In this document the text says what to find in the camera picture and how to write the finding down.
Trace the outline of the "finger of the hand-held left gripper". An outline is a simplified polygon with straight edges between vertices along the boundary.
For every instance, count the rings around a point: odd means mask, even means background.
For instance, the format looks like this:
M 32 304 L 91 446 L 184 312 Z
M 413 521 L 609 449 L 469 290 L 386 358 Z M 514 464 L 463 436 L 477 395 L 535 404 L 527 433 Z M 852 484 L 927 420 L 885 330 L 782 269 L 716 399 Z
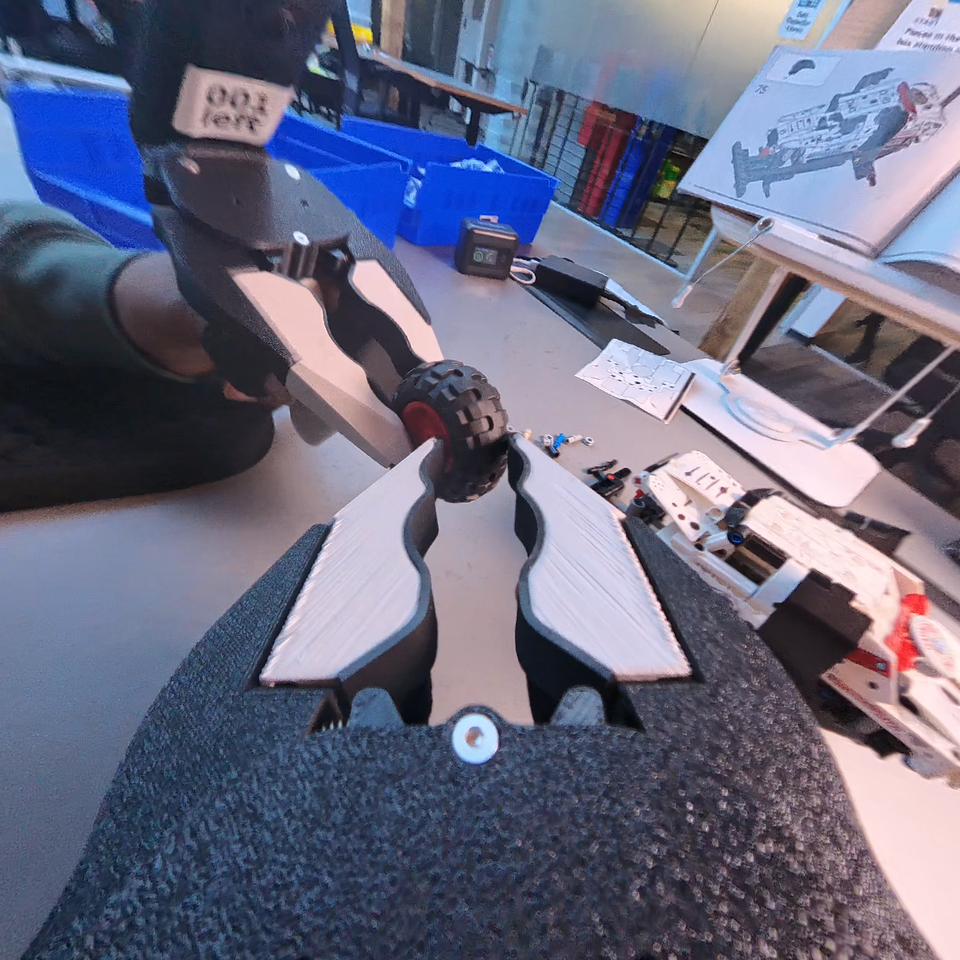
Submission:
M 234 282 L 289 354 L 285 387 L 295 402 L 382 467 L 412 453 L 402 421 L 334 341 L 324 306 L 306 286 L 262 270 L 236 270 Z
M 425 315 L 377 260 L 355 261 L 347 273 L 350 311 L 366 342 L 376 345 L 399 377 L 444 359 Z

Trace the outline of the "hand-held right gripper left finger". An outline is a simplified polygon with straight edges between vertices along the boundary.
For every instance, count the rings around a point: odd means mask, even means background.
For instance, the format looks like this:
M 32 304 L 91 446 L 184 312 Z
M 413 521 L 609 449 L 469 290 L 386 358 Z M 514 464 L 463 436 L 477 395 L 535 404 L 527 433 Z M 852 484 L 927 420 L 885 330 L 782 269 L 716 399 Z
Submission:
M 258 683 L 359 692 L 429 685 L 438 628 L 426 554 L 439 533 L 438 438 L 339 510 L 271 642 Z

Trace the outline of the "red toy wheel hub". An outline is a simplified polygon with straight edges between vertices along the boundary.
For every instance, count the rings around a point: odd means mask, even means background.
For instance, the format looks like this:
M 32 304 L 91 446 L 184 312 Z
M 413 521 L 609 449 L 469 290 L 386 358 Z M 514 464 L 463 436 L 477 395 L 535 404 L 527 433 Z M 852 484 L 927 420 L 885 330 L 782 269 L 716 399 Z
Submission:
M 412 449 L 437 441 L 444 455 L 450 454 L 450 430 L 441 414 L 430 404 L 422 400 L 408 402 L 400 411 L 400 419 L 409 435 Z

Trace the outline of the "black toy tire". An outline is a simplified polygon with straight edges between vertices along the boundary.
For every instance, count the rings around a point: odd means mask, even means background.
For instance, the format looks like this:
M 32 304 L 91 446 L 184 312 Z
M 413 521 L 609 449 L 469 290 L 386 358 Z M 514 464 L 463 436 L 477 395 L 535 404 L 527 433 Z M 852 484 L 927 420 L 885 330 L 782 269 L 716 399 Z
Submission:
M 507 466 L 508 414 L 499 391 L 475 367 L 445 359 L 414 368 L 396 390 L 393 411 L 401 418 L 414 401 L 436 409 L 450 434 L 450 453 L 442 450 L 435 474 L 437 497 L 465 503 L 486 496 Z

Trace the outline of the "white toy brick truck model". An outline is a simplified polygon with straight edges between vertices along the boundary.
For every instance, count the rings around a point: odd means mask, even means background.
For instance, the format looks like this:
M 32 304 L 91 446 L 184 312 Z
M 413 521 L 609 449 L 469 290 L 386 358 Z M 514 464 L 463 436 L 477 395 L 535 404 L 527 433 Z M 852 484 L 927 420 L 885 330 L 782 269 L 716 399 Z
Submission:
M 959 781 L 958 630 L 925 582 L 840 523 L 774 488 L 742 486 L 705 453 L 633 478 L 630 514 L 735 607 L 826 726 Z

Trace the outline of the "building instruction booklet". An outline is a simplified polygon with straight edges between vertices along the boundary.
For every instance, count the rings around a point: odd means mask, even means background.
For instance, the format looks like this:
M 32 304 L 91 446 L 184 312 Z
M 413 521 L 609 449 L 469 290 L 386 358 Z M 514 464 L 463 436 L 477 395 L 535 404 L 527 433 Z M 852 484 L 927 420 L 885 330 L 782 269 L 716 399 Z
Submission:
M 678 183 L 878 257 L 958 172 L 958 54 L 778 46 Z

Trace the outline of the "person's left hand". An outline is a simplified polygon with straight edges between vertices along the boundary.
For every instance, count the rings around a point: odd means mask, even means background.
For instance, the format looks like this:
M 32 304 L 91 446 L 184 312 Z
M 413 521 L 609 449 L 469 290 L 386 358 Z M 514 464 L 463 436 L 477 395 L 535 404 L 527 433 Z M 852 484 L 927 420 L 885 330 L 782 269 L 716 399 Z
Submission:
M 275 378 L 268 378 L 249 395 L 217 368 L 204 346 L 207 323 L 182 296 L 168 254 L 127 251 L 115 266 L 104 296 L 111 321 L 111 351 L 98 364 L 179 382 L 217 383 L 229 401 L 254 403 L 271 411 L 290 404 L 289 392 Z

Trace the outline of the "small black device green display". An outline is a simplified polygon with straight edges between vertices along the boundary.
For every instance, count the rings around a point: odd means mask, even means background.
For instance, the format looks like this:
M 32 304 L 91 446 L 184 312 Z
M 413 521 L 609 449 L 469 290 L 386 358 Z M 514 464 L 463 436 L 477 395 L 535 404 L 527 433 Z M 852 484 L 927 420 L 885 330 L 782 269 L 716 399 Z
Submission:
M 511 277 L 519 247 L 520 236 L 509 224 L 490 218 L 463 218 L 453 264 L 461 275 L 504 282 Z

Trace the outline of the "cluster of small toy pins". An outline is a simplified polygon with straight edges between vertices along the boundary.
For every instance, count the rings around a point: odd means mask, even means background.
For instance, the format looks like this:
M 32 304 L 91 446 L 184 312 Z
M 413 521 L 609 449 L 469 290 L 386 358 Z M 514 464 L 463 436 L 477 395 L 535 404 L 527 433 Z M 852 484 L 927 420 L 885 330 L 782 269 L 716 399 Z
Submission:
M 557 435 L 543 434 L 534 437 L 530 430 L 526 430 L 522 436 L 525 440 L 536 441 L 535 445 L 554 460 L 559 459 L 567 447 L 576 445 L 591 447 L 594 445 L 594 437 L 582 434 L 559 433 Z

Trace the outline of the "black power adapter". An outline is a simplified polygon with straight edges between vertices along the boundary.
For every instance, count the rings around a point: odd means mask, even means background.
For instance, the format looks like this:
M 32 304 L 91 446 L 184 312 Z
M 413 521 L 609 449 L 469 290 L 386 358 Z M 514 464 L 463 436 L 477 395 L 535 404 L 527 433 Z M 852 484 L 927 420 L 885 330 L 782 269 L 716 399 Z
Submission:
M 546 256 L 535 263 L 533 271 L 534 289 L 568 306 L 594 309 L 608 294 L 606 274 L 569 258 Z

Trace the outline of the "white sticker sheet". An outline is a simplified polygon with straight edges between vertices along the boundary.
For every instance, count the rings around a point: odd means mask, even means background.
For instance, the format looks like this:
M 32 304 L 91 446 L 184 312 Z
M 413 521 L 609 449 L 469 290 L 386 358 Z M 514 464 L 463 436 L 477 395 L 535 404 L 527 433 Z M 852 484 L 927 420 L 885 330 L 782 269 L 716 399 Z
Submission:
M 669 424 L 689 395 L 696 373 L 666 356 L 612 339 L 575 377 Z

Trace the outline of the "long work table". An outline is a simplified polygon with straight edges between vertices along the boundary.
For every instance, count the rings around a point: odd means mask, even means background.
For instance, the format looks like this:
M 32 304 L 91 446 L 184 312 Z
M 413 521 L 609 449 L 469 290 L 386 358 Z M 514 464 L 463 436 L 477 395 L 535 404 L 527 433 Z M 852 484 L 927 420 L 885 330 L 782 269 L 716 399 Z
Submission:
M 402 114 L 404 123 L 416 127 L 420 125 L 426 98 L 442 94 L 467 111 L 464 139 L 473 148 L 478 144 L 484 116 L 509 114 L 513 119 L 518 119 L 528 114 L 522 102 L 477 90 L 448 75 L 386 54 L 376 47 L 362 45 L 358 48 L 358 56 L 361 76 L 371 82 L 376 90 L 378 115 L 382 119 L 388 115 L 393 90 L 397 92 L 398 102 L 407 108 Z

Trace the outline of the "white booklet stand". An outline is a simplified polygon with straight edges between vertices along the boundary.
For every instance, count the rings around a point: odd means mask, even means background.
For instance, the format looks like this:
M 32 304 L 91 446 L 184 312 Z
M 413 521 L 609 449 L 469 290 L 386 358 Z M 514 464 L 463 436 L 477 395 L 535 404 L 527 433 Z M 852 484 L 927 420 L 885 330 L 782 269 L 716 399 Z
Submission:
M 740 249 L 753 247 L 755 257 L 774 271 L 723 359 L 685 364 L 693 380 L 682 407 L 803 496 L 830 508 L 850 506 L 881 469 L 855 439 L 958 350 L 958 293 L 931 279 L 930 273 L 919 276 L 915 270 L 855 253 L 784 219 L 756 219 L 721 205 L 711 208 L 711 219 L 714 234 Z M 832 430 L 740 369 L 750 336 L 792 275 L 932 337 L 943 348 L 870 414 L 844 430 Z

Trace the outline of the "red and blue crates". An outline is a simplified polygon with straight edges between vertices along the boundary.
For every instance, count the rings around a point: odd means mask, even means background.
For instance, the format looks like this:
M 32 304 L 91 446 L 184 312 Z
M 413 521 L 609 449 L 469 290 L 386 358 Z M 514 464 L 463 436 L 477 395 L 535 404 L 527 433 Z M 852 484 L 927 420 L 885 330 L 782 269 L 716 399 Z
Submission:
M 633 234 L 650 206 L 671 201 L 707 139 L 593 101 L 583 111 L 577 142 L 583 157 L 572 209 L 606 229 Z

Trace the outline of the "printed paper sheet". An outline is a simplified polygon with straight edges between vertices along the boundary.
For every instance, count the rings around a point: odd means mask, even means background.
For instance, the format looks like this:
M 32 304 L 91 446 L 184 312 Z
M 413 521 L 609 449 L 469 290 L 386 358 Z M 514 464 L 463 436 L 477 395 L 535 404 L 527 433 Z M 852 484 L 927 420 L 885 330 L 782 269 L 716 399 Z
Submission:
M 959 2 L 910 2 L 873 49 L 957 54 Z

